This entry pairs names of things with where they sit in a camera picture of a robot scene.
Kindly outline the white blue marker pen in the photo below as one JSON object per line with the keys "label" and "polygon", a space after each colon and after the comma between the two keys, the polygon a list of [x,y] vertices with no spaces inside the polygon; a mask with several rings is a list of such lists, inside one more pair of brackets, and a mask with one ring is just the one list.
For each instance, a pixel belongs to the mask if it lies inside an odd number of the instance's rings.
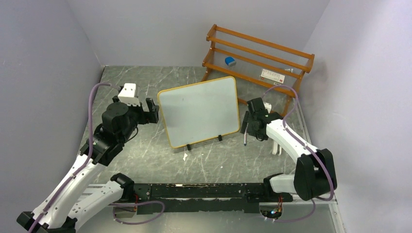
{"label": "white blue marker pen", "polygon": [[246,124],[245,131],[243,133],[243,137],[244,137],[243,144],[244,144],[244,146],[247,146],[247,135],[248,135],[247,130],[248,130],[248,123]]}

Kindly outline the yellow framed whiteboard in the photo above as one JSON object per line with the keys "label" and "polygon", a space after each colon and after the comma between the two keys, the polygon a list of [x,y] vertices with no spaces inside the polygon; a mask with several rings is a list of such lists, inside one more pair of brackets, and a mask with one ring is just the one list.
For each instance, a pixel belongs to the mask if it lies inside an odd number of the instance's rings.
{"label": "yellow framed whiteboard", "polygon": [[157,100],[174,149],[240,129],[237,84],[232,76],[165,89]]}

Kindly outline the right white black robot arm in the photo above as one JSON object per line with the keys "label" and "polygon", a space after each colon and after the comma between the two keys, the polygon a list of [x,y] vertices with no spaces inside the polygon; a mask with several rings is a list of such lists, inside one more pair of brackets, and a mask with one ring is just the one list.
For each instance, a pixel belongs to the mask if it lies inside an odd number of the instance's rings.
{"label": "right white black robot arm", "polygon": [[297,194],[302,200],[324,199],[324,194],[334,196],[337,188],[333,155],[328,149],[319,149],[292,130],[277,112],[270,112],[262,98],[247,102],[240,132],[244,138],[273,141],[273,154],[285,151],[295,163],[292,175],[283,173],[264,179],[262,195],[273,201],[281,193]]}

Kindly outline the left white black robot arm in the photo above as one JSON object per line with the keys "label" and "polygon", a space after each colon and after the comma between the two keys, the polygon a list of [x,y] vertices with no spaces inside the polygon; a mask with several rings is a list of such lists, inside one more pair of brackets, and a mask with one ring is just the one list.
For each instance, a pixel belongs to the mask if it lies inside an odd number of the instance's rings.
{"label": "left white black robot arm", "polygon": [[22,212],[17,223],[30,233],[76,233],[94,215],[113,202],[136,200],[134,182],[122,173],[80,200],[90,183],[123,150],[139,124],[158,122],[159,106],[147,98],[148,111],[140,105],[113,98],[102,114],[91,141],[81,148],[74,164],[54,191],[33,211]]}

